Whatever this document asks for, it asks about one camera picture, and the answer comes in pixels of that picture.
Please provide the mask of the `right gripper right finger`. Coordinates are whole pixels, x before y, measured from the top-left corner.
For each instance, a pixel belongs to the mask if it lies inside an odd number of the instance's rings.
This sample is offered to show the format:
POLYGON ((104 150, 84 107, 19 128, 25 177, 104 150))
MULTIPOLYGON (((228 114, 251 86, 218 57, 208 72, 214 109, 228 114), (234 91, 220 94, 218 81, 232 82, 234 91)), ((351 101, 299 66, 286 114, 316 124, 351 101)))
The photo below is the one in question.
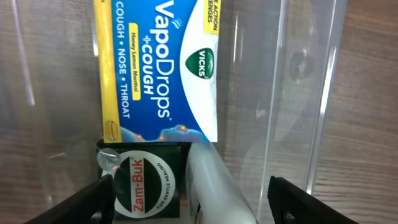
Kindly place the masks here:
POLYGON ((358 224, 282 177, 270 178, 267 198, 275 224, 358 224))

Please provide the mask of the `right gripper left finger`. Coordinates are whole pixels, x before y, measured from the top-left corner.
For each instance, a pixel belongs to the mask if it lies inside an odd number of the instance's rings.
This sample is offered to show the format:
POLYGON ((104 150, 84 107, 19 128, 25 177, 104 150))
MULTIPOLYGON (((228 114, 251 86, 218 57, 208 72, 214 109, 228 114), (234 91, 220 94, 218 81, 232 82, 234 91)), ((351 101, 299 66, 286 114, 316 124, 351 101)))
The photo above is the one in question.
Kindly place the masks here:
POLYGON ((25 224, 112 224, 114 203, 114 179, 106 174, 25 224))

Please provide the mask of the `green Zam-Buk box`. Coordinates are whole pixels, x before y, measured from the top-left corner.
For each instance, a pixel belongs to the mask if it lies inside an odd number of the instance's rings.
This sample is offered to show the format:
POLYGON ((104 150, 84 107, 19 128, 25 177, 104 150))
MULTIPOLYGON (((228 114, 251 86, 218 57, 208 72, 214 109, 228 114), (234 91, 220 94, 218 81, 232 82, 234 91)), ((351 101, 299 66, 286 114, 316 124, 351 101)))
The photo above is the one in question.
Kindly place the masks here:
POLYGON ((96 154, 115 158, 120 165, 98 175, 114 180, 114 221, 180 217, 182 175, 189 142, 96 143, 96 154))

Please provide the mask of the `white spray bottle clear cap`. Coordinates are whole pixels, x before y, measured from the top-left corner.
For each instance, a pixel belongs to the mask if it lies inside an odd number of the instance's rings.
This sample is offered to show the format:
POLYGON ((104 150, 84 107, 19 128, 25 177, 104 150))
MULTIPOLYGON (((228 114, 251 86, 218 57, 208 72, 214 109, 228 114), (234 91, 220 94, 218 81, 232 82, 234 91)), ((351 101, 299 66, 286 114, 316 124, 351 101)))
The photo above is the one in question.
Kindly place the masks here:
POLYGON ((185 185, 193 224, 257 224, 254 213, 212 143, 191 144, 185 185))

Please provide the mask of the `blue yellow VapoDrops box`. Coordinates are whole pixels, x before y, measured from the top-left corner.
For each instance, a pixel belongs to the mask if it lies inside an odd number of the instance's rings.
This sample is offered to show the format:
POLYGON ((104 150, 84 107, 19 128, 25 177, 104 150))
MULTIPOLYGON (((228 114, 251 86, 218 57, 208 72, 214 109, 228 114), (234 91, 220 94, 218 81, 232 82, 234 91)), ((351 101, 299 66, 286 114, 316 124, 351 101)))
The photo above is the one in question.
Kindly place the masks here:
POLYGON ((217 142, 220 0, 94 0, 103 141, 217 142))

